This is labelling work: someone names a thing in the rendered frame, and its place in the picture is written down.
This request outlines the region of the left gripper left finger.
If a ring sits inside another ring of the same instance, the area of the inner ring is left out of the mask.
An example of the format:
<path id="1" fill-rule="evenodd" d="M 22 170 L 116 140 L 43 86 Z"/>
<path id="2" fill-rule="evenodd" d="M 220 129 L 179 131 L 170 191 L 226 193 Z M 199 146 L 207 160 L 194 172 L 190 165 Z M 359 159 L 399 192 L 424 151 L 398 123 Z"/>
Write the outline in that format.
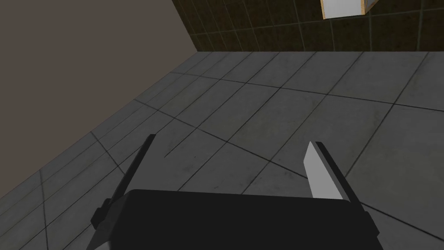
<path id="1" fill-rule="evenodd" d="M 127 172 L 124 174 L 122 180 L 119 182 L 117 189 L 115 190 L 110 200 L 110 204 L 116 202 L 119 198 L 121 198 L 125 194 L 125 191 L 129 186 L 129 183 L 131 182 L 134 174 L 136 173 L 138 167 L 140 166 L 142 160 L 144 159 L 155 137 L 156 137 L 155 134 L 150 134 L 145 140 L 145 142 L 142 144 L 140 150 L 138 151 L 132 163 L 130 164 Z"/>

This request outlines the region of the white cabinet with wooden edge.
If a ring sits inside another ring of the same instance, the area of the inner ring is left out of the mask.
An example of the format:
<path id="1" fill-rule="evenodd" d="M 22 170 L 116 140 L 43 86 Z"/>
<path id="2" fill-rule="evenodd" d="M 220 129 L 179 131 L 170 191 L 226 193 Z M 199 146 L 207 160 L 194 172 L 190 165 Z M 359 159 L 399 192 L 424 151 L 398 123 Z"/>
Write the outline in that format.
<path id="1" fill-rule="evenodd" d="M 323 19 L 363 16 L 379 0 L 320 0 Z"/>

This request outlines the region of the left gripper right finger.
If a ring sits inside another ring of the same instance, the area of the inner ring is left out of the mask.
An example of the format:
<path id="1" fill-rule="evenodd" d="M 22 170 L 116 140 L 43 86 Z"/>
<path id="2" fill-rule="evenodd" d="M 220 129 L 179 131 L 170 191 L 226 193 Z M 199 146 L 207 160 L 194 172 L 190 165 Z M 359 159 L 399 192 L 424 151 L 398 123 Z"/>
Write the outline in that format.
<path id="1" fill-rule="evenodd" d="M 360 202 L 322 142 L 309 142 L 303 165 L 313 198 Z"/>

